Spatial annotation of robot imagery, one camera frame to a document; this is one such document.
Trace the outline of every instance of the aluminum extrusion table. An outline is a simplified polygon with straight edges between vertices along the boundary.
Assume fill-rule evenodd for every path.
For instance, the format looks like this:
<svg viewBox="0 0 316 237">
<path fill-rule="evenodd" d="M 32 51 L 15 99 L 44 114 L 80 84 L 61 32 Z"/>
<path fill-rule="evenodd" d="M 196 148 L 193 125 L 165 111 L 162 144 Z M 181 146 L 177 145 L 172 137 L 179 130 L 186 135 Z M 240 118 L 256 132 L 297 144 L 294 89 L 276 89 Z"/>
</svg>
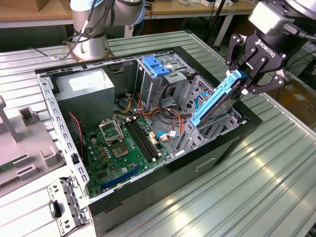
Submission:
<svg viewBox="0 0 316 237">
<path fill-rule="evenodd" d="M 172 46 L 182 46 L 216 78 L 224 78 L 223 59 L 193 34 L 110 40 L 117 56 Z M 64 46 L 43 50 L 67 52 Z M 34 69 L 72 62 L 50 61 L 30 50 L 0 53 L 7 115 L 30 106 L 58 146 Z M 264 122 L 229 159 L 105 236 L 304 236 L 316 222 L 316 135 L 266 94 L 243 101 Z M 45 186 L 69 173 L 64 166 L 0 198 L 0 233 L 58 236 Z M 71 236 L 94 236 L 93 227 Z"/>
</svg>

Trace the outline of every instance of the chip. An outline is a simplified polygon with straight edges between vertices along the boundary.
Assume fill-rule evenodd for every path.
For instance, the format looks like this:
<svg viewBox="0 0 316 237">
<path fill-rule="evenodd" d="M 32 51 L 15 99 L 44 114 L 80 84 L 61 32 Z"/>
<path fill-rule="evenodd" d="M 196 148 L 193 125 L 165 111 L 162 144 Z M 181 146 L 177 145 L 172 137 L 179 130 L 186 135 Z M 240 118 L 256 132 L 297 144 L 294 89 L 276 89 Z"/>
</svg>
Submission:
<svg viewBox="0 0 316 237">
<path fill-rule="evenodd" d="M 111 146 L 111 149 L 116 159 L 129 154 L 129 150 L 124 142 L 116 143 L 115 145 Z"/>
<path fill-rule="evenodd" d="M 105 177 L 107 177 L 107 176 L 108 176 L 108 174 L 107 174 L 106 171 L 103 171 L 102 173 L 99 173 L 99 174 L 98 174 L 99 179 L 103 179 L 103 178 L 105 178 Z"/>
</svg>

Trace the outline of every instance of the cardboard box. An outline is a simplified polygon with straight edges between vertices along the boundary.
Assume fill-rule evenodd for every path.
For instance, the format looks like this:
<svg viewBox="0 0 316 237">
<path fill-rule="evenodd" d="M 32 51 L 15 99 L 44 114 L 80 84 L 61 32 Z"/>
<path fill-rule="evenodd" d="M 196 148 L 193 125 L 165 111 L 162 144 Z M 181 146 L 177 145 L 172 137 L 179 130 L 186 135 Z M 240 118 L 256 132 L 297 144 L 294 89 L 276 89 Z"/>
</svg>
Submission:
<svg viewBox="0 0 316 237">
<path fill-rule="evenodd" d="M 0 0 L 0 5 L 29 11 L 40 11 L 49 0 Z"/>
<path fill-rule="evenodd" d="M 268 91 L 268 94 L 290 111 L 309 128 L 316 127 L 316 97 L 299 82 L 292 81 L 290 85 Z"/>
</svg>

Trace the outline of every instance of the table leg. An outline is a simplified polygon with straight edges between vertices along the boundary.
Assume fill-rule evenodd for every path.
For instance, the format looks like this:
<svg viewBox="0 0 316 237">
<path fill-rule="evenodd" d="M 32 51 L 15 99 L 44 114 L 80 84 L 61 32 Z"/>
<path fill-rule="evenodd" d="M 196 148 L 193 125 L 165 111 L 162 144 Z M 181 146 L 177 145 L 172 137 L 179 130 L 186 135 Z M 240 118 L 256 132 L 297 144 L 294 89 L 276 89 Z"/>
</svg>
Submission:
<svg viewBox="0 0 316 237">
<path fill-rule="evenodd" d="M 216 46 L 219 46 L 219 45 L 221 45 L 221 42 L 222 42 L 222 40 L 223 40 L 223 38 L 224 38 L 224 36 L 225 36 L 225 33 L 226 33 L 226 31 L 227 31 L 227 29 L 228 29 L 228 27 L 229 27 L 229 25 L 230 25 L 230 23 L 231 23 L 231 21 L 232 21 L 232 19 L 233 19 L 233 14 L 231 14 L 231 15 L 227 15 L 226 17 L 225 17 L 225 20 L 224 20 L 224 22 L 223 22 L 223 25 L 222 25 L 222 27 L 221 27 L 221 30 L 219 31 L 219 33 L 218 33 L 218 36 L 217 36 L 217 38 L 216 38 L 216 41 L 215 41 L 215 43 L 214 43 L 214 45 L 216 45 Z"/>
<path fill-rule="evenodd" d="M 134 31 L 134 26 L 125 26 L 124 30 L 124 38 L 131 38 L 133 37 L 133 31 Z"/>
</svg>

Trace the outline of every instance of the green circuit board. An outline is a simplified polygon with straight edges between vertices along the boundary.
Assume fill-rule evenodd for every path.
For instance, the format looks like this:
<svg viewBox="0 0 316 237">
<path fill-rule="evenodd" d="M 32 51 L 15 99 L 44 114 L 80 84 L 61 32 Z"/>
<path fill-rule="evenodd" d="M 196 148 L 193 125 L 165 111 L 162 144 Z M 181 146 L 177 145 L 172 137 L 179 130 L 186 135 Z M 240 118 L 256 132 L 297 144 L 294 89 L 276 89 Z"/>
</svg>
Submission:
<svg viewBox="0 0 316 237">
<path fill-rule="evenodd" d="M 146 132 L 151 132 L 144 118 L 139 118 L 137 124 L 145 129 Z M 128 132 L 126 125 L 121 123 L 120 127 L 124 135 L 124 140 L 122 142 L 117 141 L 112 143 L 110 146 L 106 144 L 100 129 L 83 136 L 88 153 L 89 166 L 86 166 L 86 170 L 90 181 L 87 187 L 91 198 L 100 195 L 108 189 L 116 187 L 118 183 L 106 189 L 102 189 L 102 185 L 110 183 L 111 181 L 113 182 L 113 180 L 130 172 L 135 172 L 132 176 L 119 182 L 123 183 L 148 169 L 165 163 L 166 160 L 170 158 L 163 144 L 159 143 L 160 145 L 153 145 L 153 147 L 161 156 L 155 162 L 148 162 Z M 144 134 L 150 141 L 150 137 L 146 132 Z"/>
</svg>

